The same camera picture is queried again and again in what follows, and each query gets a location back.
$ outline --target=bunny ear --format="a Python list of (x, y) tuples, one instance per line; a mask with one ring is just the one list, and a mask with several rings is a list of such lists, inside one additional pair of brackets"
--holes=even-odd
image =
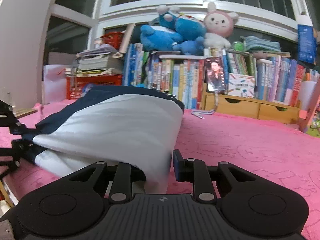
[(208, 3), (208, 12), (215, 11), (217, 9), (216, 5), (214, 2), (209, 2)]
[(233, 24), (236, 24), (238, 22), (238, 19), (239, 19), (239, 15), (238, 14), (236, 14), (235, 12), (231, 12), (231, 13), (228, 13), (228, 15), (233, 20)]

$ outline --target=ribbed black plate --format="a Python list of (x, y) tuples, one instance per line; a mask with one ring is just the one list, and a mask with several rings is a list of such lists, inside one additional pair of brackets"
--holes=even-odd
[[(28, 235), (24, 239), (44, 238)], [(223, 220), (215, 206), (199, 204), (189, 194), (135, 195), (129, 203), (111, 206), (107, 215), (93, 228), (64, 239), (262, 240), (236, 231)], [(304, 238), (296, 234), (280, 239)]]

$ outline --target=pink blanket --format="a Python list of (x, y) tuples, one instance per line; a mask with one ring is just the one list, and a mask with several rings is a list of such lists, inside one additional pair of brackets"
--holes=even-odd
[[(44, 107), (44, 115), (57, 112), (72, 101)], [(40, 120), (39, 114), (20, 119), (28, 127)], [(0, 146), (9, 147), (17, 136), (0, 128)], [(292, 189), (308, 202), (310, 215), (302, 234), (308, 240), (320, 239), (320, 139), (273, 121), (224, 114), (199, 119), (186, 110), (176, 149), (184, 158), (196, 158), (208, 165), (231, 162), (261, 177)], [(21, 162), (21, 168), (6, 182), (20, 199), (23, 195), (57, 177), (34, 165)], [(188, 182), (177, 183), (170, 172), (168, 193), (191, 193)]]

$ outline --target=paper roll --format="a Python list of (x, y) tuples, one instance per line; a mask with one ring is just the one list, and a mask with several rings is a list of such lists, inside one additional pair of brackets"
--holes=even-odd
[(315, 81), (301, 82), (298, 100), (301, 101), (302, 110), (308, 110), (309, 102), (316, 84), (317, 82)]

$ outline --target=blue package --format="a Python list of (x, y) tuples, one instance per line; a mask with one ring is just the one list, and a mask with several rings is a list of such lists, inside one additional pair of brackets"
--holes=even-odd
[(309, 25), (298, 25), (298, 60), (316, 64), (316, 36)]

